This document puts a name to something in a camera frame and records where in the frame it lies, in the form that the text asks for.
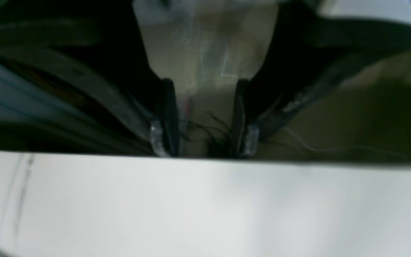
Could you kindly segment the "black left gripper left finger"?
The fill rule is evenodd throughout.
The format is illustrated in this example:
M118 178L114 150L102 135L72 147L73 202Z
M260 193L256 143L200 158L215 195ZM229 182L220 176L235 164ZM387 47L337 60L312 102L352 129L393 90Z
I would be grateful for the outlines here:
M150 122L150 143L159 157L177 157L181 142L176 90L170 79L161 80L161 93Z

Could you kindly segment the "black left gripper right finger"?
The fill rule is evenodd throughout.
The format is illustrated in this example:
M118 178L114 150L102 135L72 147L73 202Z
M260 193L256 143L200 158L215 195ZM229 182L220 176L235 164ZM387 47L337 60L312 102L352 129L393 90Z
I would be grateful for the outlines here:
M231 125L231 158L249 158L256 153L258 148L259 126L256 120L250 119L245 104L249 84L249 80L238 80L235 88Z

